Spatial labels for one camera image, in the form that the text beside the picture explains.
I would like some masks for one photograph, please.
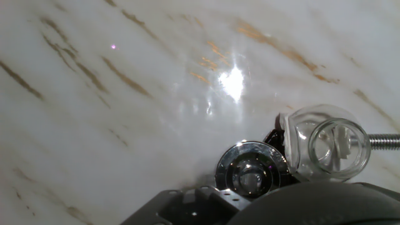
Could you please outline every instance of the glass jar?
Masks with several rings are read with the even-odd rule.
[[[281,115],[285,156],[300,181],[346,181],[359,174],[371,155],[366,132],[344,109],[305,107]]]

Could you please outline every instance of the marble surface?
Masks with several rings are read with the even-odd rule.
[[[119,224],[304,106],[398,133],[399,52],[397,0],[0,0],[0,224]]]

